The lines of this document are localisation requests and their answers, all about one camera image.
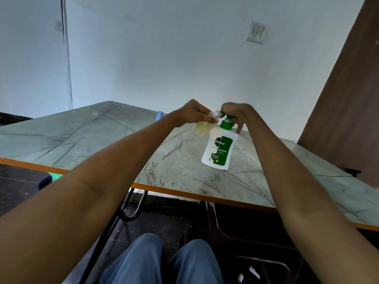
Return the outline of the person's left hand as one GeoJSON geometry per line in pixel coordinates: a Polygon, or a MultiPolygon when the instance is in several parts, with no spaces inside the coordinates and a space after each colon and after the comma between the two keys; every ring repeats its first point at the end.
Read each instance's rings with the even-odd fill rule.
{"type": "Polygon", "coordinates": [[[200,114],[208,115],[210,112],[210,109],[192,99],[183,105],[180,109],[174,111],[176,119],[175,126],[179,128],[187,123],[198,123],[200,122],[200,114]]]}

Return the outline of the person's right hand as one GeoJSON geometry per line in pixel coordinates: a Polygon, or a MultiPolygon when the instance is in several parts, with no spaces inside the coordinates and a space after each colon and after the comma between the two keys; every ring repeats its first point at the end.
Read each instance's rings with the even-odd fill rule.
{"type": "Polygon", "coordinates": [[[257,115],[256,110],[246,103],[224,103],[221,106],[221,111],[223,115],[227,116],[226,119],[229,123],[237,125],[237,134],[242,131],[244,124],[251,123],[254,116],[257,115]]]}

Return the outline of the small clear bottle yellowish liquid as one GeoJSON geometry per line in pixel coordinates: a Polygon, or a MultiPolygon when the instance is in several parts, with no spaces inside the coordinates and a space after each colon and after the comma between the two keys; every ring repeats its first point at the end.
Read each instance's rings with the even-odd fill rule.
{"type": "Polygon", "coordinates": [[[215,112],[210,112],[209,115],[212,116],[216,120],[216,122],[208,123],[205,121],[200,121],[193,126],[194,133],[199,137],[203,137],[206,133],[210,132],[211,129],[217,126],[222,114],[223,113],[220,110],[216,110],[215,112]]]}

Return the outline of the white soap bottle green pump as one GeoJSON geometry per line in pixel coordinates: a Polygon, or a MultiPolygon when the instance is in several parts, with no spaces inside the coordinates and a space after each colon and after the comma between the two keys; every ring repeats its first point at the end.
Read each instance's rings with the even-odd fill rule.
{"type": "Polygon", "coordinates": [[[219,126],[210,130],[209,140],[201,162],[209,167],[227,170],[238,134],[232,130],[234,116],[226,115],[219,126]]]}

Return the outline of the person's left forearm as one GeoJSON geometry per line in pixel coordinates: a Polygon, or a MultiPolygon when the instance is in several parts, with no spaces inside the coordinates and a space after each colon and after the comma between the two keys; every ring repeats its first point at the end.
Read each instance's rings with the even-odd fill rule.
{"type": "Polygon", "coordinates": [[[95,153],[0,217],[0,284],[61,284],[172,130],[176,110],[95,153]]]}

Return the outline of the person's right forearm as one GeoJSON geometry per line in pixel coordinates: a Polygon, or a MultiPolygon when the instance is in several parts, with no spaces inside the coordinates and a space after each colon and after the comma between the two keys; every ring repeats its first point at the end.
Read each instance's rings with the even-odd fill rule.
{"type": "Polygon", "coordinates": [[[252,107],[242,118],[284,227],[320,282],[379,284],[379,250],[252,107]]]}

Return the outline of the brown wooden door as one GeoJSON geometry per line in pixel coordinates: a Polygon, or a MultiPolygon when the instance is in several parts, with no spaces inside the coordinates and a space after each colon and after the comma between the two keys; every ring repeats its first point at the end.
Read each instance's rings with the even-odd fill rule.
{"type": "Polygon", "coordinates": [[[365,0],[297,142],[379,189],[379,0],[365,0]]]}

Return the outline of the dark brown chair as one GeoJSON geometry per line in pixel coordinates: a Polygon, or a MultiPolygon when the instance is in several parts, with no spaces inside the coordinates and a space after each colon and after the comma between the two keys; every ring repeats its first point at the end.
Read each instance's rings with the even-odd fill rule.
{"type": "Polygon", "coordinates": [[[207,241],[226,278],[262,284],[296,284],[303,258],[278,214],[205,202],[207,241]],[[249,271],[253,267],[260,279],[249,271]]]}

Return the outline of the person's legs in blue jeans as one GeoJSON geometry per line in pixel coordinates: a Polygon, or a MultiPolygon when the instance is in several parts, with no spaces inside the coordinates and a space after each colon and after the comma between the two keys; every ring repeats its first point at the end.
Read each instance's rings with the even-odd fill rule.
{"type": "Polygon", "coordinates": [[[194,239],[167,260],[155,234],[138,237],[103,272],[99,284],[224,284],[211,246],[194,239]]]}

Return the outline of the white wall light switch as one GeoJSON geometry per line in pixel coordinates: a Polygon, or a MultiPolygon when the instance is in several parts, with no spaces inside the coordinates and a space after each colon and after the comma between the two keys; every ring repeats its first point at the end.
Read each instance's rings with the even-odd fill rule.
{"type": "Polygon", "coordinates": [[[266,32],[267,24],[251,20],[245,40],[253,43],[263,44],[266,32]]]}

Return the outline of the black metal table frame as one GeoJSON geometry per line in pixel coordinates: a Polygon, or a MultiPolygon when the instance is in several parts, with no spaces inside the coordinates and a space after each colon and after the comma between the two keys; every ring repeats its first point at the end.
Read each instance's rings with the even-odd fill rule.
{"type": "Polygon", "coordinates": [[[79,281],[79,284],[85,284],[89,275],[92,272],[92,269],[94,268],[97,260],[99,259],[103,249],[105,248],[105,245],[107,244],[108,239],[110,238],[113,230],[115,229],[117,223],[119,220],[122,220],[124,222],[131,222],[135,219],[138,218],[142,211],[142,207],[145,203],[145,199],[148,195],[148,191],[143,191],[143,195],[138,203],[137,209],[135,212],[128,216],[125,214],[125,210],[130,202],[130,199],[134,193],[134,188],[131,188],[130,191],[127,193],[125,199],[123,202],[120,204],[120,206],[117,208],[116,212],[114,215],[111,217],[111,220],[108,222],[107,226],[105,227],[103,233],[100,235],[96,246],[92,252],[92,255],[88,261],[87,267],[85,268],[83,275],[79,281]]]}

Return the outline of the white wall conduit pipe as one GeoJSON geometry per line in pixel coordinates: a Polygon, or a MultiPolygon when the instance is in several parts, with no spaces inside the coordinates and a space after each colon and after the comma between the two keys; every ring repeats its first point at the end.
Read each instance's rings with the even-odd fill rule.
{"type": "Polygon", "coordinates": [[[66,76],[67,76],[67,87],[68,87],[68,106],[69,110],[73,109],[73,95],[72,95],[72,80],[70,71],[70,54],[69,54],[69,40],[68,40],[68,20],[67,20],[67,6],[66,0],[61,0],[61,18],[62,18],[62,30],[63,30],[63,42],[65,48],[65,59],[66,59],[66,76]]]}

